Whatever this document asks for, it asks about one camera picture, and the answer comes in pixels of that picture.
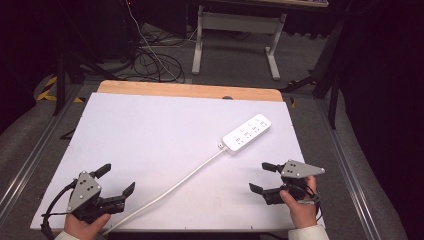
white power strip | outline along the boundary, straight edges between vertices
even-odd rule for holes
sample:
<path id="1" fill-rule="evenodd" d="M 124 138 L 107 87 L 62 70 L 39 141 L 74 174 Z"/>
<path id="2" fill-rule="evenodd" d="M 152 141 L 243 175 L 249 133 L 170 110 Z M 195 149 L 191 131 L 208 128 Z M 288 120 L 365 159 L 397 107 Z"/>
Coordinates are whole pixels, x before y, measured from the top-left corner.
<path id="1" fill-rule="evenodd" d="M 271 127 L 271 122 L 262 114 L 258 114 L 234 129 L 222 138 L 227 152 L 236 155 Z"/>

table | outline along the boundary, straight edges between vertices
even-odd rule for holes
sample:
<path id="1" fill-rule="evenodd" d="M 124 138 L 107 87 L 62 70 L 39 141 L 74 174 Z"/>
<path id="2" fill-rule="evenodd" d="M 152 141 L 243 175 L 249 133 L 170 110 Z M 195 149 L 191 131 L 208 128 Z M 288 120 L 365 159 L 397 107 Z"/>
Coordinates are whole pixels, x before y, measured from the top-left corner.
<path id="1" fill-rule="evenodd" d="M 223 96 L 235 100 L 216 99 Z M 264 136 L 236 156 L 220 155 L 117 230 L 263 232 L 293 228 L 286 206 L 267 206 L 248 187 L 249 182 L 264 188 L 281 185 L 278 175 L 261 169 L 263 161 L 304 161 L 277 90 L 117 81 L 103 82 L 90 97 L 31 228 L 39 229 L 40 214 L 67 181 L 105 163 L 111 163 L 112 170 L 98 180 L 104 184 L 101 196 L 115 196 L 136 182 L 126 211 L 111 220 L 111 224 L 118 222 L 216 153 L 220 138 L 256 112 L 273 123 Z M 67 199 L 63 196 L 53 211 L 63 211 Z M 63 216 L 52 216 L 52 229 L 60 230 L 63 220 Z"/>
<path id="2" fill-rule="evenodd" d="M 302 0 L 259 0 L 259 3 L 273 3 L 282 5 L 293 5 L 301 7 L 325 8 L 328 3 L 309 2 Z M 204 6 L 199 6 L 197 18 L 197 40 L 194 52 L 192 73 L 197 75 L 200 73 L 200 62 L 202 58 L 202 32 L 203 29 L 227 30 L 253 32 L 263 34 L 274 34 L 274 38 L 270 47 L 265 48 L 265 54 L 271 69 L 272 78 L 280 79 L 277 63 L 275 62 L 275 49 L 280 39 L 281 32 L 284 27 L 286 14 L 282 13 L 280 18 L 265 18 L 254 16 L 241 16 L 234 14 L 209 13 L 203 11 Z"/>

white cable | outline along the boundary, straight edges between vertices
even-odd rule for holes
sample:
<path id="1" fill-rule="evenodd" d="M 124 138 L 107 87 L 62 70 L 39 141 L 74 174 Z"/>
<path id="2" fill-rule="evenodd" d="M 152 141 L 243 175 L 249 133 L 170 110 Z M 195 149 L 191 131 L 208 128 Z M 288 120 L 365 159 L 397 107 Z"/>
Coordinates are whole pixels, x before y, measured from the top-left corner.
<path id="1" fill-rule="evenodd" d="M 150 46 L 149 46 L 149 43 L 147 43 L 147 40 L 144 38 L 144 36 L 143 36 L 143 34 L 141 34 L 141 31 L 140 31 L 140 26 L 138 26 L 138 23 L 137 23 L 137 20 L 135 20 L 135 18 L 134 18 L 134 16 L 132 15 L 132 12 L 131 12 L 131 8 L 130 8 L 130 5 L 128 4 L 128 1 L 125 1 L 125 3 L 127 4 L 127 7 L 128 7 L 128 12 L 130 13 L 130 16 L 131 16 L 131 18 L 134 20 L 134 22 L 135 22 L 135 25 L 137 25 L 137 30 L 138 30 L 138 33 L 140 34 L 140 36 L 144 39 L 144 41 L 146 42 L 146 45 L 147 45 L 147 47 L 149 48 L 149 50 L 153 53 L 153 55 L 155 55 L 155 57 L 156 57 L 156 59 L 159 61 L 159 63 L 160 63 L 160 65 L 162 65 L 162 67 L 169 73 L 169 74 L 171 74 L 171 76 L 175 79 L 175 81 L 177 81 L 177 77 L 175 77 L 174 76 L 174 74 L 172 74 L 166 67 L 165 67 L 165 65 L 163 65 L 163 63 L 162 63 L 162 61 L 161 60 L 159 60 L 159 57 L 156 55 L 156 53 L 155 52 L 153 52 L 153 50 L 150 48 Z"/>
<path id="2" fill-rule="evenodd" d="M 119 221 L 118 223 L 116 223 L 114 226 L 110 227 L 108 230 L 106 230 L 103 233 L 103 235 L 106 236 L 113 229 L 115 229 L 116 227 L 118 227 L 119 225 L 121 225 L 122 223 L 124 223 L 125 221 L 127 221 L 128 219 L 132 218 L 133 216 L 135 216 L 139 212 L 143 211 L 144 209 L 148 208 L 149 206 L 153 205 L 154 203 L 156 203 L 157 201 L 159 201 L 160 199 L 162 199 L 163 197 L 165 197 L 166 195 L 168 195 L 170 192 L 172 192 L 174 189 L 176 189 L 178 186 L 180 186 L 183 182 L 185 182 L 187 179 L 189 179 L 193 174 L 195 174 L 198 170 L 200 170 L 207 163 L 209 163 L 210 161 L 212 161 L 213 159 L 215 159 L 217 156 L 219 156 L 219 154 L 221 154 L 225 150 L 227 150 L 227 147 L 221 148 L 221 150 L 217 154 L 215 154 L 214 156 L 212 156 L 211 158 L 209 158 L 208 160 L 206 160 L 202 165 L 200 165 L 199 167 L 197 167 L 194 171 L 192 171 L 185 178 L 183 178 L 181 181 L 179 181 L 177 184 L 175 184 L 173 187 L 171 187 L 168 191 L 166 191 L 165 193 L 163 193 L 162 195 L 160 195 L 158 198 L 156 198 L 155 200 L 151 201 L 147 205 L 144 205 L 143 207 L 139 208 L 135 212 L 131 213 L 129 216 L 125 217 L 124 219 L 122 219 L 121 221 Z"/>

metal frame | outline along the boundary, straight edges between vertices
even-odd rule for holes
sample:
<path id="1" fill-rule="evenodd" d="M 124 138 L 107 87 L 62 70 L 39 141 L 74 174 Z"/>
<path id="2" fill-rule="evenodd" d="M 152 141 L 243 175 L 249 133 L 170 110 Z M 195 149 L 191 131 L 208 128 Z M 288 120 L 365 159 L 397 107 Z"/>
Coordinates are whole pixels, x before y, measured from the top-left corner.
<path id="1" fill-rule="evenodd" d="M 277 63 L 274 53 L 277 48 L 278 41 L 283 30 L 286 14 L 281 14 L 278 18 L 252 17 L 219 13 L 203 12 L 204 6 L 199 6 L 197 17 L 197 41 L 194 51 L 192 73 L 198 75 L 200 73 L 200 62 L 202 60 L 202 33 L 203 29 L 227 30 L 227 31 L 244 31 L 264 34 L 274 34 L 271 47 L 265 48 L 265 54 L 271 69 L 272 78 L 280 80 Z"/>
<path id="2" fill-rule="evenodd" d="M 328 109 L 326 107 L 324 100 L 317 99 L 316 105 L 319 112 L 321 113 L 321 116 L 324 120 L 326 128 L 328 132 L 330 133 L 330 137 L 336 151 L 336 157 L 339 163 L 340 171 L 346 182 L 346 186 L 352 198 L 353 205 L 355 206 L 355 209 L 358 213 L 359 220 L 361 221 L 362 227 L 364 228 L 365 234 L 367 235 L 367 239 L 369 240 L 382 239 L 378 231 L 378 228 L 374 222 L 374 219 L 372 217 L 371 211 L 368 207 L 368 202 L 362 190 L 361 184 L 359 183 L 358 177 L 356 176 L 351 163 L 346 158 L 346 154 L 344 153 L 343 147 L 340 144 L 337 131 L 335 131 L 330 125 L 330 123 L 326 120 Z"/>
<path id="3" fill-rule="evenodd" d="M 41 161 L 41 158 L 44 155 L 44 152 L 47 150 L 53 133 L 58 127 L 60 121 L 64 118 L 66 111 L 71 106 L 73 99 L 77 97 L 78 92 L 81 89 L 81 85 L 73 85 L 68 93 L 67 100 L 64 102 L 62 110 L 56 115 L 53 116 L 50 122 L 48 123 L 46 129 L 35 145 L 33 151 L 28 156 L 27 160 L 19 170 L 15 178 L 10 182 L 7 187 L 7 191 L 0 201 L 0 227 L 5 222 L 7 216 L 24 190 L 26 184 L 31 178 L 32 173 L 35 171 L 38 163 Z"/>

power cord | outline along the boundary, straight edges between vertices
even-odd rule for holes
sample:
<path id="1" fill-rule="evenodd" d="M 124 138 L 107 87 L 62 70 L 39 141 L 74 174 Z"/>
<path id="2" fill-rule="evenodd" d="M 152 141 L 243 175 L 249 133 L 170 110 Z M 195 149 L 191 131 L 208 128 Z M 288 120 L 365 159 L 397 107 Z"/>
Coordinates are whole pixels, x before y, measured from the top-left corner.
<path id="1" fill-rule="evenodd" d="M 221 150 L 216 153 L 215 155 L 213 155 L 211 158 L 209 158 L 208 160 L 206 160 L 204 163 L 202 163 L 199 167 L 197 167 L 196 169 L 194 169 L 190 174 L 188 174 L 185 178 L 183 178 L 181 181 L 179 181 L 177 184 L 175 184 L 173 187 L 171 187 L 169 190 L 167 190 L 166 192 L 164 192 L 162 195 L 160 195 L 158 198 L 156 198 L 155 200 L 151 201 L 150 203 L 144 205 L 143 207 L 139 208 L 138 210 L 136 210 L 135 212 L 131 213 L 129 216 L 125 217 L 124 219 L 122 219 L 121 221 L 119 221 L 118 223 L 116 223 L 114 226 L 112 226 L 111 228 L 109 228 L 108 230 L 106 230 L 103 235 L 107 235 L 108 233 L 110 233 L 113 229 L 117 228 L 119 225 L 121 225 L 122 223 L 126 222 L 128 219 L 132 218 L 133 216 L 135 216 L 136 214 L 138 214 L 139 212 L 143 211 L 144 209 L 150 207 L 151 205 L 153 205 L 154 203 L 156 203 L 157 201 L 161 200 L 163 197 L 165 197 L 166 195 L 168 195 L 169 193 L 171 193 L 173 190 L 175 190 L 177 187 L 179 187 L 181 184 L 183 184 L 187 179 L 189 179 L 191 176 L 193 176 L 197 171 L 199 171 L 203 166 L 205 166 L 206 164 L 208 164 L 210 161 L 214 160 L 216 157 L 218 157 L 222 152 L 226 151 L 227 147 L 223 146 L 221 148 Z"/>

